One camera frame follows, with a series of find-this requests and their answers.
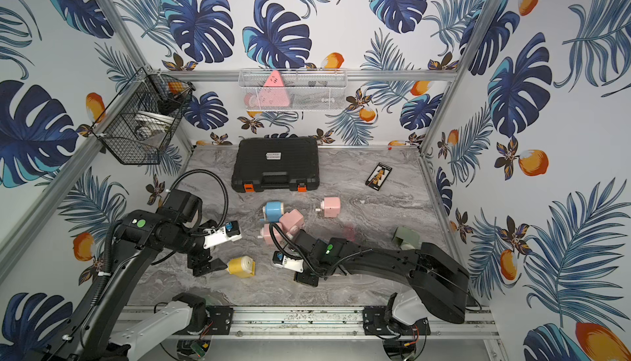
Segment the yellow pencil sharpener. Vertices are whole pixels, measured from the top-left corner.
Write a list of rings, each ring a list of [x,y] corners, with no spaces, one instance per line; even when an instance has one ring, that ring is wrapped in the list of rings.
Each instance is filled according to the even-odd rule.
[[[233,258],[227,264],[227,271],[230,275],[242,279],[254,277],[256,274],[256,262],[248,256]]]

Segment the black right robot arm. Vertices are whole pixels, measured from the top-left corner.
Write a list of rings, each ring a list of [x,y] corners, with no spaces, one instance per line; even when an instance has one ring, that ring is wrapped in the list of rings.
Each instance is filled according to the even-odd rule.
[[[394,250],[362,246],[344,238],[325,242],[303,229],[289,237],[275,223],[269,225],[269,232],[280,255],[301,266],[294,273],[297,283],[317,287],[340,268],[350,275],[369,275],[407,285],[434,317],[453,324],[465,322],[470,275],[435,244]]]

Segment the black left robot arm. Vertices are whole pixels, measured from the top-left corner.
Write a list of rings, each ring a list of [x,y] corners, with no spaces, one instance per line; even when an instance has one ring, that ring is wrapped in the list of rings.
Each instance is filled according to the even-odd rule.
[[[198,173],[189,170],[176,178],[156,212],[133,211],[110,227],[96,281],[72,315],[26,359],[138,360],[174,333],[205,330],[205,300],[182,293],[128,334],[113,331],[137,283],[149,267],[159,264],[157,257],[165,249],[186,255],[194,277],[227,268],[212,257],[211,249],[214,235],[234,228],[228,213],[223,211],[217,222],[203,221],[201,199],[178,189],[185,178]]]

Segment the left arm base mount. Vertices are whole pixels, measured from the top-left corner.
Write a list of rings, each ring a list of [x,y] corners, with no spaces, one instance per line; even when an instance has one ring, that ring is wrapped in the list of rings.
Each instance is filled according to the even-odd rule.
[[[227,336],[230,333],[234,309],[229,306],[197,306],[192,311],[192,318],[186,333],[203,336]]]

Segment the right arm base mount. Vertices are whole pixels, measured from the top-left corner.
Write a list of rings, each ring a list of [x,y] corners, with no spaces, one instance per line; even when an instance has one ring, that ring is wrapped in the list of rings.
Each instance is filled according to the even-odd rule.
[[[408,336],[429,336],[431,334],[429,321],[426,318],[422,318],[412,325],[406,325],[393,318],[386,306],[363,308],[362,324],[367,336],[378,336],[384,340],[396,340]]]

